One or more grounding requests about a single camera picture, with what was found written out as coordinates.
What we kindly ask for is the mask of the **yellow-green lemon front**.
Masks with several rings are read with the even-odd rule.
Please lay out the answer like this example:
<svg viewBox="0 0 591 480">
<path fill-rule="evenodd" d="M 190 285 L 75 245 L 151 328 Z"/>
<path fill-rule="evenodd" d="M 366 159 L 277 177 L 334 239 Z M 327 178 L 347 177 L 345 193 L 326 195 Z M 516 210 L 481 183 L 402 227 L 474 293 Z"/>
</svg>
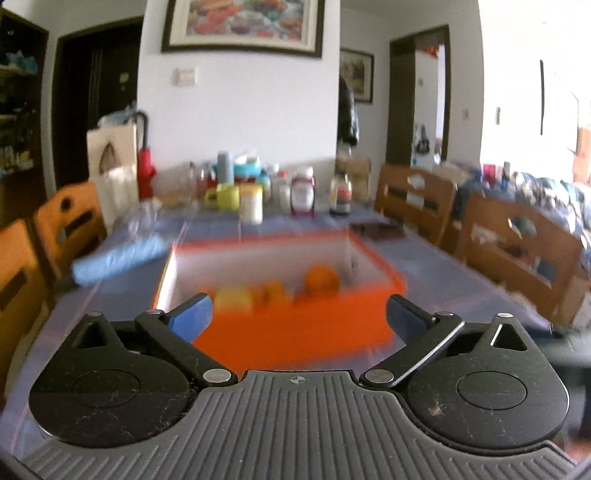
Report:
<svg viewBox="0 0 591 480">
<path fill-rule="evenodd" d="M 254 303 L 249 289 L 238 286 L 224 286 L 217 289 L 213 296 L 215 314 L 228 312 L 250 312 Z"/>
</svg>

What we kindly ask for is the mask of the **small orange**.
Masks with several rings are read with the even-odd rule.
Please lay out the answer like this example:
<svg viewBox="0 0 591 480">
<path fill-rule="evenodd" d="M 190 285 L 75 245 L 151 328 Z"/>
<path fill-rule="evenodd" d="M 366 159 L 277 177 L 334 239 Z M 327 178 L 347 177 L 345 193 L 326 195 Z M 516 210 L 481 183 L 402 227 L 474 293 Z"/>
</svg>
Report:
<svg viewBox="0 0 591 480">
<path fill-rule="evenodd" d="M 256 307 L 287 305 L 294 300 L 283 283 L 277 280 L 250 287 L 249 293 Z"/>
</svg>

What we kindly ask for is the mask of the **orange storage box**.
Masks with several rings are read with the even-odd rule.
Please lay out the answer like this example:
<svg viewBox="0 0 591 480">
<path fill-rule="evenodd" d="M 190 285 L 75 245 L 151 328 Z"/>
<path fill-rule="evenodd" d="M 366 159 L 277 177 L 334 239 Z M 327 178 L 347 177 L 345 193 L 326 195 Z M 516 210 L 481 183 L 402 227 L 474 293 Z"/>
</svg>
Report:
<svg viewBox="0 0 591 480">
<path fill-rule="evenodd" d="M 305 273 L 315 264 L 339 272 L 338 292 L 304 292 Z M 169 253 L 152 305 L 170 311 L 197 293 L 271 280 L 282 282 L 293 302 L 214 313 L 191 344 L 236 373 L 311 365 L 390 342 L 387 301 L 407 292 L 404 275 L 374 248 L 337 230 L 179 244 Z"/>
</svg>

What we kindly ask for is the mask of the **large orange fruit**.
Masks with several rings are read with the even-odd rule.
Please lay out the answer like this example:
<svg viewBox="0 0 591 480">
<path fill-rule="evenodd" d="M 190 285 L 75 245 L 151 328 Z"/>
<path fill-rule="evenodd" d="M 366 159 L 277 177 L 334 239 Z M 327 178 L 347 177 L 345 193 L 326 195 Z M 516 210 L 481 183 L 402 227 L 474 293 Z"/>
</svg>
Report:
<svg viewBox="0 0 591 480">
<path fill-rule="evenodd" d="M 334 267 L 327 264 L 311 265 L 304 276 L 304 292 L 308 295 L 324 295 L 339 291 L 341 277 Z"/>
</svg>

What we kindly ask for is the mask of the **folded light blue cloth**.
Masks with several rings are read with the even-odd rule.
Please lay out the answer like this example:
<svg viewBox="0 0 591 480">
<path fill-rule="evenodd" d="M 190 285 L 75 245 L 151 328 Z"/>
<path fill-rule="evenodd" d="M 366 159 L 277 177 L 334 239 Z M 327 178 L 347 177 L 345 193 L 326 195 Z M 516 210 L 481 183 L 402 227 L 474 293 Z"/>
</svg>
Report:
<svg viewBox="0 0 591 480">
<path fill-rule="evenodd" d="M 170 247 L 171 244 L 158 235 L 138 237 L 75 260 L 71 265 L 71 277 L 77 285 L 87 287 L 167 256 Z"/>
</svg>

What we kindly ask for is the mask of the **clear glass pitcher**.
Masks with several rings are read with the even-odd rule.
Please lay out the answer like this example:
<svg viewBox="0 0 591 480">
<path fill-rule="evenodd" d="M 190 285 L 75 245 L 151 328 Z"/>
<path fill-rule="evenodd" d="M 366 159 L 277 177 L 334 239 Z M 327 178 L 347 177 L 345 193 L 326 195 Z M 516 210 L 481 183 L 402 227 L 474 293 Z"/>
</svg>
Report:
<svg viewBox="0 0 591 480">
<path fill-rule="evenodd" d="M 131 237 L 148 236 L 155 232 L 155 225 L 161 203 L 149 199 L 131 208 L 125 217 L 125 225 Z"/>
</svg>

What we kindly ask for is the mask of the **wooden chair near right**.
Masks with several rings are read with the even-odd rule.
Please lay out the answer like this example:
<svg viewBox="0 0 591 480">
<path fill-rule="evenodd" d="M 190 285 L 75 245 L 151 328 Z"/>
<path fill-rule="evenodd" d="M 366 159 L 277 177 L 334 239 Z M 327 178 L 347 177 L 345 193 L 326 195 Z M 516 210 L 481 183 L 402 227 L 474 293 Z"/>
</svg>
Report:
<svg viewBox="0 0 591 480">
<path fill-rule="evenodd" d="M 454 256 L 559 326 L 570 326 L 567 311 L 572 281 L 581 266 L 581 239 L 518 202 L 470 196 Z"/>
</svg>

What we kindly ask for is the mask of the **yellow-green mug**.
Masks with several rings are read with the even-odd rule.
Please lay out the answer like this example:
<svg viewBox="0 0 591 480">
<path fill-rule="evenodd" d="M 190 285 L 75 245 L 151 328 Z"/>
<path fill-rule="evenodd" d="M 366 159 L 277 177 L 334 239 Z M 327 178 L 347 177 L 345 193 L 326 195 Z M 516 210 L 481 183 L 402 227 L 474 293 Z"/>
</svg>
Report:
<svg viewBox="0 0 591 480">
<path fill-rule="evenodd" d="M 219 184 L 208 189 L 204 195 L 204 203 L 224 211 L 239 209 L 239 187 L 235 184 Z"/>
</svg>

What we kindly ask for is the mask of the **white yellow-lid jar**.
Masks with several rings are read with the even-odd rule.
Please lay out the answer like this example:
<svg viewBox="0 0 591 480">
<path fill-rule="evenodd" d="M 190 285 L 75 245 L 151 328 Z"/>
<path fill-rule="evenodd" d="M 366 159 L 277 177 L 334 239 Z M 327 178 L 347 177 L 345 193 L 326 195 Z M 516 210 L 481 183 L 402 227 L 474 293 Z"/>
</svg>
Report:
<svg viewBox="0 0 591 480">
<path fill-rule="evenodd" d="M 263 187 L 259 184 L 239 186 L 239 219 L 242 223 L 263 223 Z"/>
</svg>

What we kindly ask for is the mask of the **red folded umbrella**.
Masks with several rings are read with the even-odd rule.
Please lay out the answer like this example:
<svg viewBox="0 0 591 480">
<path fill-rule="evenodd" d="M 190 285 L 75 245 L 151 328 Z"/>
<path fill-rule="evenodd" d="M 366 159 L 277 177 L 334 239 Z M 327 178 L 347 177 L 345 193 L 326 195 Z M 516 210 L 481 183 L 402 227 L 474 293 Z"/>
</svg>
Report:
<svg viewBox="0 0 591 480">
<path fill-rule="evenodd" d="M 138 198 L 140 201 L 142 201 L 153 196 L 151 181 L 156 176 L 156 169 L 152 164 L 151 151 L 148 146 L 148 116 L 145 112 L 137 110 L 134 114 L 134 120 L 137 125 L 141 126 L 141 141 L 140 147 L 138 148 L 136 178 L 138 186 Z"/>
</svg>

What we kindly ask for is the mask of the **teal bowl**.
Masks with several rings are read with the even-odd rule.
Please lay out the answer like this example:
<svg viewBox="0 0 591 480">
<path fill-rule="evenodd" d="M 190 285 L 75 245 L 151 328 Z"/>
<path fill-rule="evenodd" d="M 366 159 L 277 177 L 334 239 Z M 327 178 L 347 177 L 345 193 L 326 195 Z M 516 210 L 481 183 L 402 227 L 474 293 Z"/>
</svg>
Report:
<svg viewBox="0 0 591 480">
<path fill-rule="evenodd" d="M 243 161 L 235 161 L 233 163 L 233 175 L 235 181 L 246 181 L 252 178 L 257 178 L 262 173 L 263 166 L 260 164 L 259 158 L 249 157 Z"/>
</svg>

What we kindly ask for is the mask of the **wooden chair near left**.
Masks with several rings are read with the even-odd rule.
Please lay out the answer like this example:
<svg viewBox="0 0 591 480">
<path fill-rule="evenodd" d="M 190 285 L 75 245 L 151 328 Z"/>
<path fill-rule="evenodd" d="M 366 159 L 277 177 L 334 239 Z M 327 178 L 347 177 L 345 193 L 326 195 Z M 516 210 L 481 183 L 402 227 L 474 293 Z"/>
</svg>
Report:
<svg viewBox="0 0 591 480">
<path fill-rule="evenodd" d="M 48 295 L 27 224 L 16 220 L 1 230 L 1 403 L 18 345 L 46 312 Z"/>
</svg>

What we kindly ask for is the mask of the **dark wooden shelf cabinet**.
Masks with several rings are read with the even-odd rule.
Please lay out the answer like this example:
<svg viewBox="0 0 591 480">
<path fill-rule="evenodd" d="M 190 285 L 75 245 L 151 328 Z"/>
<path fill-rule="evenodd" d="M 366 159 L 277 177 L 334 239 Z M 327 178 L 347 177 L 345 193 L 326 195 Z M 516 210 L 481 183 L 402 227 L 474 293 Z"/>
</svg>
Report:
<svg viewBox="0 0 591 480">
<path fill-rule="evenodd" d="M 48 32 L 1 9 L 1 225 L 46 200 L 41 90 Z"/>
</svg>

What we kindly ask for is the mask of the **cardboard box by wall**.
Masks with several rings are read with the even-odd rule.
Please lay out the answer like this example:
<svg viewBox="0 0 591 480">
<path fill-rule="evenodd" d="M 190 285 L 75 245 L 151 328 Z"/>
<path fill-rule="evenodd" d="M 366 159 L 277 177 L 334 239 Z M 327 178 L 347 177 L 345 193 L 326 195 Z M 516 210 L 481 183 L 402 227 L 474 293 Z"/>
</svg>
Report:
<svg viewBox="0 0 591 480">
<path fill-rule="evenodd" d="M 352 183 L 353 200 L 368 202 L 370 200 L 370 173 L 372 163 L 368 158 L 338 157 L 335 169 L 342 170 Z"/>
</svg>

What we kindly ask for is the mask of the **white wall switch panel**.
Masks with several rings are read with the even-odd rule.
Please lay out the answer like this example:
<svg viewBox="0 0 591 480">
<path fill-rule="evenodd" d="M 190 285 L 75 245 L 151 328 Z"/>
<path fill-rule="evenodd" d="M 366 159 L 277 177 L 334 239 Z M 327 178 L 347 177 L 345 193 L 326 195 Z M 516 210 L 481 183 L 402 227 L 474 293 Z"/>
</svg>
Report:
<svg viewBox="0 0 591 480">
<path fill-rule="evenodd" d="M 177 87 L 193 87 L 197 84 L 197 70 L 195 68 L 176 68 L 173 72 L 172 83 Z"/>
</svg>

